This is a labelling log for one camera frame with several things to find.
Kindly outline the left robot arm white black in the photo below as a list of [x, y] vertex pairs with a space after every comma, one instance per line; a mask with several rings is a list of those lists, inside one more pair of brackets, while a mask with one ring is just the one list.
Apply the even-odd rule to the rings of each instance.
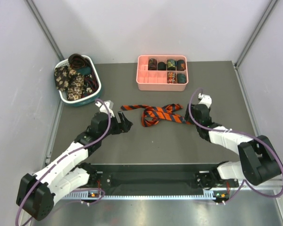
[[27, 173], [21, 180], [16, 204], [37, 221], [45, 219], [64, 196], [81, 186], [94, 186], [98, 176], [82, 163], [101, 146], [109, 135], [130, 131], [133, 123], [123, 112], [119, 119], [99, 112], [90, 125], [79, 134], [70, 146], [52, 163], [33, 175]]

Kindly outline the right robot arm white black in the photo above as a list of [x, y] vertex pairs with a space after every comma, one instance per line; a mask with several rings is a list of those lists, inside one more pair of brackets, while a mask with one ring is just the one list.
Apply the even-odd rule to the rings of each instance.
[[185, 119], [196, 125], [199, 136], [234, 153], [238, 162], [222, 162], [210, 176], [211, 182], [222, 186], [228, 179], [245, 179], [252, 185], [260, 185], [283, 172], [283, 165], [276, 160], [277, 154], [264, 135], [252, 137], [241, 132], [232, 132], [215, 123], [210, 117], [210, 108], [205, 104], [187, 106]]

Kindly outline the orange navy striped tie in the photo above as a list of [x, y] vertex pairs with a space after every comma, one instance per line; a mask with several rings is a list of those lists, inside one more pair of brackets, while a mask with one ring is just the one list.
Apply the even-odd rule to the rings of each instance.
[[141, 116], [141, 124], [143, 127], [157, 125], [161, 120], [191, 125], [191, 122], [188, 122], [184, 116], [175, 113], [183, 109], [183, 106], [180, 104], [168, 104], [163, 107], [149, 105], [122, 105], [120, 107], [123, 111], [141, 108], [144, 109]]

